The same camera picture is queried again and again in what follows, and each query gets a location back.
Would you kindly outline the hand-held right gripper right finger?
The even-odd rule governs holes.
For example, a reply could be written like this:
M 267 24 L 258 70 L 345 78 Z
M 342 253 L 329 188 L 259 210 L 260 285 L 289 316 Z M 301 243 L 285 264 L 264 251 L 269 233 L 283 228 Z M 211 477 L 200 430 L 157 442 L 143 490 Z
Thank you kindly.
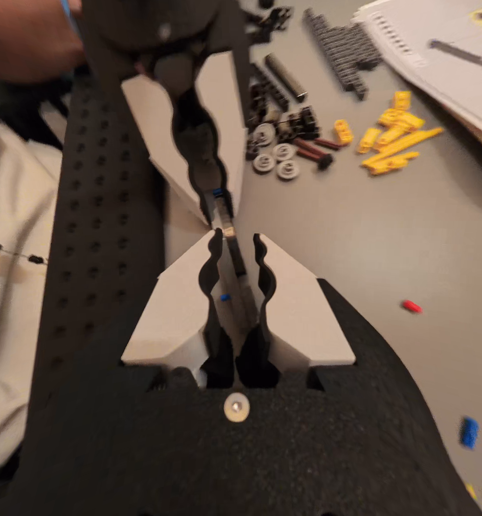
M 264 353 L 274 366 L 346 366 L 355 354 L 319 278 L 263 234 L 254 234 L 259 265 Z

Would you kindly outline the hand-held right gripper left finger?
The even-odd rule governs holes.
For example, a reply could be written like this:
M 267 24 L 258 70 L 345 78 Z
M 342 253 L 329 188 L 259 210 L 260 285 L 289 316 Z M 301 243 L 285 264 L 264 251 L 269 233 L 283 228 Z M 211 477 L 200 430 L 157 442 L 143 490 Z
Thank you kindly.
M 212 298 L 222 252 L 222 230 L 210 230 L 159 275 L 122 354 L 125 365 L 184 367 L 199 385 L 226 385 L 226 334 Z

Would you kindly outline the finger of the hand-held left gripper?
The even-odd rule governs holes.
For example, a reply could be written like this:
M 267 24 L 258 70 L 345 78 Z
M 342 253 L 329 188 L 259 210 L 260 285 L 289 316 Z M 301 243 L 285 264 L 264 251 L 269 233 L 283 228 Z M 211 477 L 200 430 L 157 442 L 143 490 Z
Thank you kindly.
M 224 165 L 226 186 L 237 216 L 244 179 L 247 128 L 241 107 L 233 52 L 206 58 L 195 80 L 199 101 L 209 113 L 217 132 L 218 158 Z
M 175 191 L 186 209 L 206 226 L 200 198 L 189 178 L 189 166 L 173 135 L 173 104 L 165 89 L 144 75 L 121 83 L 122 93 L 155 168 Z

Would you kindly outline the long black toy beam assembly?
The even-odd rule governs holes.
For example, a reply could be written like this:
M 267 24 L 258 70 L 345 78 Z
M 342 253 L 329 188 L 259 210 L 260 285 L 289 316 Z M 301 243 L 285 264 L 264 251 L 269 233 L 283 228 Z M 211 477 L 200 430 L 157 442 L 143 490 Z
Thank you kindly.
M 212 190 L 213 220 L 223 233 L 226 248 L 230 255 L 233 276 L 237 284 L 240 308 L 238 309 L 239 327 L 242 332 L 249 332 L 258 324 L 258 308 L 250 285 L 248 272 L 238 242 L 234 220 L 230 213 L 228 198 L 223 189 Z

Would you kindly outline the pile of colourful connector pins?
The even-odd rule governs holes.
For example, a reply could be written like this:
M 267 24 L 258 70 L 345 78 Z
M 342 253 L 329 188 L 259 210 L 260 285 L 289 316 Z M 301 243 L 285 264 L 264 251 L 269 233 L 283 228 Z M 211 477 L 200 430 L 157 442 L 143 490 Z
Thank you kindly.
M 464 417 L 459 429 L 459 443 L 466 449 L 474 450 L 478 441 L 480 426 L 476 420 Z

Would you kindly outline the person's left forearm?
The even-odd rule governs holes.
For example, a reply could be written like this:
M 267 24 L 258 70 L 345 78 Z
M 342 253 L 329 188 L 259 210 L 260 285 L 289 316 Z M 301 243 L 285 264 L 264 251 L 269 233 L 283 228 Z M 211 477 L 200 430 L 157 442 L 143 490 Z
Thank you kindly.
M 81 1 L 0 1 L 0 81 L 38 84 L 85 64 Z

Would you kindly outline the pile of small black connectors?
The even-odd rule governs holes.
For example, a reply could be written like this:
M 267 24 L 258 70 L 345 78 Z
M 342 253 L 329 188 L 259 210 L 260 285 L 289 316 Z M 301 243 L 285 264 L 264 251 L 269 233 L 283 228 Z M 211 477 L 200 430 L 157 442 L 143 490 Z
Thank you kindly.
M 313 145 L 313 140 L 321 136 L 321 129 L 312 107 L 303 106 L 296 112 L 290 112 L 290 100 L 278 83 L 280 82 L 277 78 L 272 73 L 268 74 L 257 62 L 250 63 L 248 138 L 245 151 L 247 161 L 252 162 L 260 153 L 272 155 L 275 145 L 292 144 L 295 138 L 301 138 Z M 269 146 L 257 146 L 253 142 L 252 133 L 264 122 L 275 126 L 276 138 Z M 332 156 L 324 158 L 322 163 L 314 163 L 318 171 L 326 171 L 333 161 Z

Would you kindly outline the small yellow toy beam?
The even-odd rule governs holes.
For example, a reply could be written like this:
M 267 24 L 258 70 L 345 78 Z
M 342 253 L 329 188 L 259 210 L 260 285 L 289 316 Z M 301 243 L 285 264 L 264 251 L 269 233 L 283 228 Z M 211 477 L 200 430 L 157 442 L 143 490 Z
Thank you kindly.
M 339 140 L 339 145 L 347 146 L 354 140 L 354 134 L 345 119 L 338 119 L 334 123 L 334 131 Z

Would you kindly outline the stack of black toy beams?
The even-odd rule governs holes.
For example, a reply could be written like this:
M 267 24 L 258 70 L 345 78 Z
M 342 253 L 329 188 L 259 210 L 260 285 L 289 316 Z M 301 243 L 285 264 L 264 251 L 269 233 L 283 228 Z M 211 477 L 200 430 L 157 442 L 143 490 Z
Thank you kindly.
M 368 87 L 361 72 L 372 71 L 383 61 L 364 25 L 331 26 L 325 15 L 316 15 L 311 8 L 303 12 L 302 20 L 341 89 L 364 101 Z

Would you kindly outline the pile of yellow toy pieces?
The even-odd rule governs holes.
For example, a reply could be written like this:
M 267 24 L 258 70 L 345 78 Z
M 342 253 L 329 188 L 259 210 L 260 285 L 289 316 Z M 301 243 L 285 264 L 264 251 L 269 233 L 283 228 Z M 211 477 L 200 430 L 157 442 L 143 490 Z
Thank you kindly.
M 427 125 L 412 111 L 412 93 L 393 93 L 389 107 L 362 133 L 356 146 L 360 167 L 370 177 L 382 177 L 407 168 L 420 157 L 421 146 L 441 136 L 444 129 Z

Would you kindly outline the white instruction booklet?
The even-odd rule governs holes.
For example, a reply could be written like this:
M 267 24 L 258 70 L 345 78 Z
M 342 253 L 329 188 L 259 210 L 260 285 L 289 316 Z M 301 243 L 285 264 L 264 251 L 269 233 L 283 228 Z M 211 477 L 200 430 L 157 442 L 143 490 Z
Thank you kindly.
M 482 1 L 374 1 L 352 20 L 482 144 Z

